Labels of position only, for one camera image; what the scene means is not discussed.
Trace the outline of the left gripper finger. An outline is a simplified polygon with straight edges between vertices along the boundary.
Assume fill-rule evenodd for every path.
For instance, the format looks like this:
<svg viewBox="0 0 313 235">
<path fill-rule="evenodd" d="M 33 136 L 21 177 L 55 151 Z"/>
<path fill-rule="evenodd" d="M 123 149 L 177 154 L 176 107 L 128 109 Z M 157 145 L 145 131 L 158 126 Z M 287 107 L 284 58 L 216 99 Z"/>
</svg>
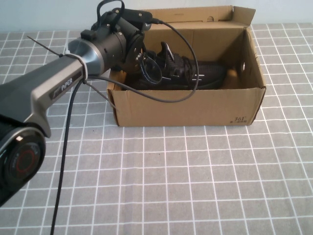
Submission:
<svg viewBox="0 0 313 235">
<path fill-rule="evenodd" d="M 154 84 L 159 84 L 162 80 L 162 71 L 153 59 L 150 59 L 149 79 Z"/>
<path fill-rule="evenodd" d="M 140 65 L 141 74 L 143 75 L 143 77 L 145 79 L 149 79 L 149 75 L 146 71 L 145 64 L 144 64 L 144 61 L 145 61 L 144 54 L 140 52 L 137 56 L 137 60 L 138 60 L 139 65 Z"/>
</svg>

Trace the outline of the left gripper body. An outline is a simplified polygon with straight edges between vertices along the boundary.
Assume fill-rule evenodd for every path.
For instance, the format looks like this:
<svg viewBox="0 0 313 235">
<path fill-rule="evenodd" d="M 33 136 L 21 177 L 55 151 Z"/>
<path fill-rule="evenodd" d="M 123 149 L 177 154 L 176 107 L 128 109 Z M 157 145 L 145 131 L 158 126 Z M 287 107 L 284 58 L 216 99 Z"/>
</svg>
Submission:
<svg viewBox="0 0 313 235">
<path fill-rule="evenodd" d="M 140 62 L 142 60 L 142 48 L 144 46 L 144 34 L 134 34 L 127 40 L 126 57 L 124 63 L 124 71 L 127 73 L 135 73 L 140 70 Z"/>
</svg>

